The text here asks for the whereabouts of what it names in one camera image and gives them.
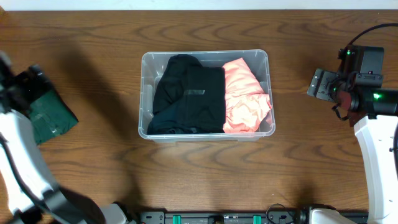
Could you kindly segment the dark green cloth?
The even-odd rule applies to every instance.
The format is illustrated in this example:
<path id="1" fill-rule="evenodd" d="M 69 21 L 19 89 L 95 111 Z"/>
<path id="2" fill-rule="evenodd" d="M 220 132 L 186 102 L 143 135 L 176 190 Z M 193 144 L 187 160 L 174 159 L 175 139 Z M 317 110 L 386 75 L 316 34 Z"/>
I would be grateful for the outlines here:
<path id="1" fill-rule="evenodd" d="M 63 135 L 78 124 L 78 118 L 53 89 L 30 104 L 29 119 L 37 145 Z"/>

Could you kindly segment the salmon pink garment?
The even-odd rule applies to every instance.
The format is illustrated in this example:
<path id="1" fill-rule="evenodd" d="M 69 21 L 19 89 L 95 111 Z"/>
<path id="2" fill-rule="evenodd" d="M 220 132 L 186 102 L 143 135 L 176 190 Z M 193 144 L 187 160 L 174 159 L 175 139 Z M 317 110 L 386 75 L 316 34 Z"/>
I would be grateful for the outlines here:
<path id="1" fill-rule="evenodd" d="M 272 109 L 264 92 L 243 58 L 223 65 L 225 71 L 226 122 L 228 134 L 253 133 Z"/>

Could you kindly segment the black cloth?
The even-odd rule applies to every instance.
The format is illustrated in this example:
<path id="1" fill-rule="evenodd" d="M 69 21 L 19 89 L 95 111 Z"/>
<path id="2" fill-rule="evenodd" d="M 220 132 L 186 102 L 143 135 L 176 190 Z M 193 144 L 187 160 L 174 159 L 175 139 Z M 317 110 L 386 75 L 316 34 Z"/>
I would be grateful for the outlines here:
<path id="1" fill-rule="evenodd" d="M 226 117 L 224 69 L 204 67 L 191 55 L 171 57 L 157 85 L 152 113 L 155 116 L 173 105 L 218 109 Z"/>

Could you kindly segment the large black garment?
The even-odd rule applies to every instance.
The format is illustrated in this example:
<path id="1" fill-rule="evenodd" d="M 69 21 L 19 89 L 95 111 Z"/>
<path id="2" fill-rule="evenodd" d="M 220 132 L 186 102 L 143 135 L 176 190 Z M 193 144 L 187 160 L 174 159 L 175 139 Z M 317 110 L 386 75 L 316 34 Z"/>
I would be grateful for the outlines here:
<path id="1" fill-rule="evenodd" d="M 154 134 L 208 134 L 223 133 L 225 114 L 209 108 L 182 108 L 177 105 L 156 114 L 147 133 Z"/>

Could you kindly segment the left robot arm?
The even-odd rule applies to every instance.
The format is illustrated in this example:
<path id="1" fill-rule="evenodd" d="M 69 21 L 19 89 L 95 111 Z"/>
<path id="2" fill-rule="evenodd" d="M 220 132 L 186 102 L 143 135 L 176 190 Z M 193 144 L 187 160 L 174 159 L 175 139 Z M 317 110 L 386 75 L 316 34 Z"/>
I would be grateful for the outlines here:
<path id="1" fill-rule="evenodd" d="M 39 144 L 66 133 L 78 122 L 38 65 L 15 75 L 1 54 L 1 175 L 11 223 L 134 223 L 120 203 L 99 207 L 62 187 L 52 175 Z"/>

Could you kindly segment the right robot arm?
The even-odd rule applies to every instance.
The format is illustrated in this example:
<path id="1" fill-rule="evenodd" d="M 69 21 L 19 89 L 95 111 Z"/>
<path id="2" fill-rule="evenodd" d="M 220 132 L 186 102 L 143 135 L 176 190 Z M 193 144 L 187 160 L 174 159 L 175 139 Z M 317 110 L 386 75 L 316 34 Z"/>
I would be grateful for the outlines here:
<path id="1" fill-rule="evenodd" d="M 364 162 L 368 223 L 397 223 L 397 91 L 382 87 L 384 49 L 348 44 L 336 72 L 317 69 L 309 96 L 333 102 L 354 129 Z"/>

